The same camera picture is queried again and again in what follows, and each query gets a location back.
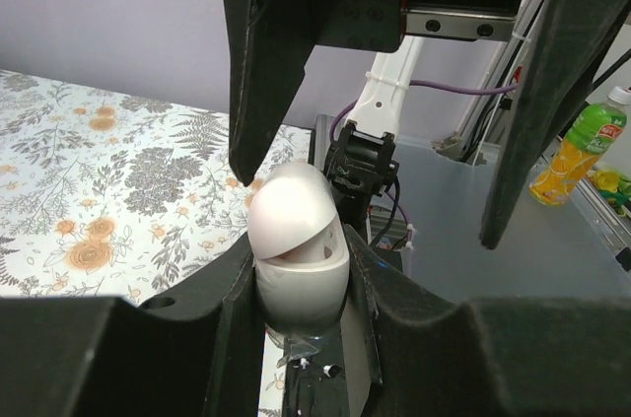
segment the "gray leaf print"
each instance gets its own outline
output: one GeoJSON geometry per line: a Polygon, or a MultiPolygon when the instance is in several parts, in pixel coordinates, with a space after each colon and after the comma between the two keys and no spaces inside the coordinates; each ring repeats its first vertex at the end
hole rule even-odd
{"type": "Polygon", "coordinates": [[[25,280],[20,282],[20,285],[18,287],[20,288],[20,292],[22,292],[23,295],[30,297],[33,289],[39,287],[39,279],[37,279],[35,276],[27,277],[25,280]]]}
{"type": "Polygon", "coordinates": [[[173,105],[167,102],[145,99],[143,97],[125,97],[120,102],[120,106],[134,112],[145,108],[150,113],[164,113],[173,108],[173,105]]]}
{"type": "Polygon", "coordinates": [[[101,279],[101,282],[95,284],[94,286],[89,286],[85,282],[81,283],[81,287],[72,286],[62,295],[66,297],[85,297],[86,294],[90,293],[90,295],[95,296],[99,293],[99,289],[101,288],[101,284],[105,280],[105,277],[101,279]]]}
{"type": "Polygon", "coordinates": [[[93,180],[97,176],[96,168],[90,163],[77,163],[79,165],[79,180],[93,180]]]}
{"type": "Polygon", "coordinates": [[[16,109],[20,112],[32,109],[35,105],[40,108],[46,101],[46,97],[34,91],[21,92],[19,95],[11,92],[0,92],[0,107],[5,109],[16,109]]]}
{"type": "Polygon", "coordinates": [[[281,417],[280,409],[258,409],[258,413],[269,417],[281,417]]]}
{"type": "Polygon", "coordinates": [[[223,192],[225,192],[226,187],[219,182],[211,172],[208,172],[208,178],[200,185],[200,188],[208,188],[205,193],[200,195],[200,199],[202,200],[200,212],[203,213],[200,213],[197,220],[195,220],[197,226],[203,228],[210,225],[210,219],[217,213],[215,210],[215,202],[223,201],[223,192]]]}
{"type": "Polygon", "coordinates": [[[23,92],[24,90],[37,87],[39,83],[33,77],[23,74],[12,74],[3,79],[5,89],[11,92],[23,92]]]}
{"type": "Polygon", "coordinates": [[[155,129],[156,123],[165,124],[165,119],[169,114],[154,114],[152,116],[146,116],[142,121],[134,123],[135,129],[132,129],[127,133],[127,136],[122,138],[123,143],[133,143],[136,140],[136,136],[142,136],[146,131],[155,129]]]}
{"type": "Polygon", "coordinates": [[[271,161],[273,164],[270,169],[274,170],[281,164],[290,162],[292,159],[294,159],[294,148],[291,144],[284,145],[272,153],[271,161]]]}
{"type": "Polygon", "coordinates": [[[289,126],[282,125],[280,128],[278,128],[276,137],[277,139],[284,139],[289,144],[294,146],[294,142],[292,141],[294,139],[294,133],[290,132],[288,128],[289,126]]]}
{"type": "Polygon", "coordinates": [[[77,192],[77,179],[68,175],[75,164],[76,160],[65,170],[51,168],[37,183],[37,189],[0,205],[1,210],[27,215],[11,227],[12,235],[47,234],[53,222],[68,214],[70,205],[66,196],[77,192]]]}
{"type": "Polygon", "coordinates": [[[65,82],[60,82],[52,86],[52,90],[48,94],[60,104],[60,102],[70,95],[71,86],[65,82]]]}
{"type": "Polygon", "coordinates": [[[173,159],[173,149],[147,148],[130,163],[131,174],[125,186],[133,190],[125,203],[130,212],[141,215],[165,213],[165,202],[182,198],[183,180],[201,175],[199,161],[189,158],[173,159]]]}
{"type": "Polygon", "coordinates": [[[42,129],[33,136],[24,138],[11,148],[20,154],[26,154],[26,158],[44,169],[51,164],[59,166],[66,158],[59,154],[64,149],[93,148],[95,143],[83,138],[76,131],[69,131],[59,128],[59,124],[54,128],[42,129]]]}
{"type": "Polygon", "coordinates": [[[20,280],[13,277],[7,272],[7,264],[5,262],[5,256],[18,252],[17,249],[7,249],[4,245],[14,241],[15,238],[7,238],[4,235],[0,235],[0,286],[15,286],[20,283],[20,280]]]}
{"type": "Polygon", "coordinates": [[[88,92],[88,95],[90,97],[104,97],[104,98],[109,98],[112,95],[114,95],[114,92],[111,92],[110,90],[103,90],[103,89],[91,89],[88,92]]]}
{"type": "Polygon", "coordinates": [[[212,261],[212,258],[209,256],[203,256],[203,257],[197,256],[195,259],[193,259],[193,262],[185,264],[181,268],[181,271],[183,273],[183,278],[193,275],[195,272],[197,272],[199,269],[201,269],[205,265],[209,264],[211,261],[212,261]]]}
{"type": "Polygon", "coordinates": [[[229,238],[239,237],[245,228],[247,228],[247,217],[241,210],[234,215],[234,220],[230,216],[230,212],[224,210],[219,214],[219,218],[213,222],[213,227],[228,231],[229,238]]]}
{"type": "Polygon", "coordinates": [[[176,142],[182,144],[185,149],[192,150],[195,156],[208,161],[219,147],[226,145],[228,128],[219,116],[200,110],[184,116],[188,119],[175,125],[184,129],[172,137],[180,138],[176,142]]]}
{"type": "Polygon", "coordinates": [[[40,123],[41,119],[51,113],[53,108],[52,104],[45,104],[42,107],[28,109],[20,113],[17,119],[9,121],[4,128],[0,129],[0,136],[16,134],[20,132],[24,125],[31,126],[40,123]]]}
{"type": "Polygon", "coordinates": [[[127,151],[120,151],[109,158],[109,163],[97,170],[92,191],[95,195],[105,197],[108,188],[116,187],[122,182],[123,169],[127,164],[127,151]]]}
{"type": "Polygon", "coordinates": [[[163,272],[154,277],[151,286],[159,292],[166,291],[179,277],[179,264],[186,259],[188,242],[181,235],[185,227],[173,228],[161,241],[162,249],[151,258],[158,270],[163,272]]]}

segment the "white cable tie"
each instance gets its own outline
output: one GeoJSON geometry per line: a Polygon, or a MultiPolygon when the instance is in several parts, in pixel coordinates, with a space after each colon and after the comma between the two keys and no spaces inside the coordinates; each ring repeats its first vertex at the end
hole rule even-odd
{"type": "Polygon", "coordinates": [[[366,72],[366,78],[373,79],[378,82],[383,82],[387,85],[392,85],[393,87],[397,87],[399,89],[407,90],[409,88],[409,85],[401,84],[398,80],[389,79],[388,77],[383,77],[381,75],[374,74],[373,72],[366,72]]]}
{"type": "Polygon", "coordinates": [[[532,42],[532,39],[530,39],[527,35],[518,35],[517,33],[513,32],[513,37],[517,40],[522,40],[523,42],[526,42],[528,44],[532,42]]]}

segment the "floral tablecloth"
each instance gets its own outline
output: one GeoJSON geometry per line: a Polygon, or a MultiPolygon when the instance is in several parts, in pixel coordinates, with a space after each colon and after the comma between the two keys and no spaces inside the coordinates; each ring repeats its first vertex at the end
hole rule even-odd
{"type": "MultiPolygon", "coordinates": [[[[283,126],[244,187],[226,114],[0,72],[0,296],[139,304],[226,251],[264,178],[309,143],[283,126]]],[[[259,415],[280,415],[280,353],[266,341],[259,415]]]]}

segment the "robotic arm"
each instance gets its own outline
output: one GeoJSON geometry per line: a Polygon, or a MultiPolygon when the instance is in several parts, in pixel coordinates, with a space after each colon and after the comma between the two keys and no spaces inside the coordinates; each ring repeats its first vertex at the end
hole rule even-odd
{"type": "Polygon", "coordinates": [[[332,140],[324,172],[341,194],[338,210],[366,237],[366,212],[373,195],[388,190],[398,171],[392,160],[399,118],[423,39],[406,36],[392,54],[379,53],[366,86],[350,110],[337,140],[332,140]]]}
{"type": "MultiPolygon", "coordinates": [[[[230,160],[237,177],[244,183],[253,179],[302,83],[315,44],[393,52],[405,34],[506,40],[520,1],[224,0],[232,64],[230,160]]],[[[530,167],[589,93],[630,8],[630,0],[546,0],[481,222],[485,246],[499,243],[530,167]]],[[[369,121],[362,114],[360,122],[369,121]]],[[[391,118],[385,128],[394,130],[393,123],[391,118]]],[[[380,129],[366,126],[369,132],[380,129]]],[[[346,143],[345,137],[342,132],[338,141],[346,143]]],[[[392,177],[394,166],[387,158],[391,143],[386,137],[386,153],[376,159],[363,142],[349,146],[363,153],[363,164],[379,164],[378,178],[362,187],[364,193],[376,193],[392,177]],[[380,180],[385,183],[377,187],[380,180]]],[[[353,211],[360,212],[365,204],[351,201],[349,215],[356,217],[353,211]]],[[[338,205],[344,217],[347,207],[338,205]]]]}

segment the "plastic bottle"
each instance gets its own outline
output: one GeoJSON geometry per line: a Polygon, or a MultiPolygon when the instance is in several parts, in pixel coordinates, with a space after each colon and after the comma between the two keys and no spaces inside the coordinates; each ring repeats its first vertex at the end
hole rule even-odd
{"type": "Polygon", "coordinates": [[[631,91],[614,88],[607,100],[585,108],[566,133],[550,166],[530,183],[530,192],[545,205],[563,205],[627,124],[624,108],[631,91]]]}

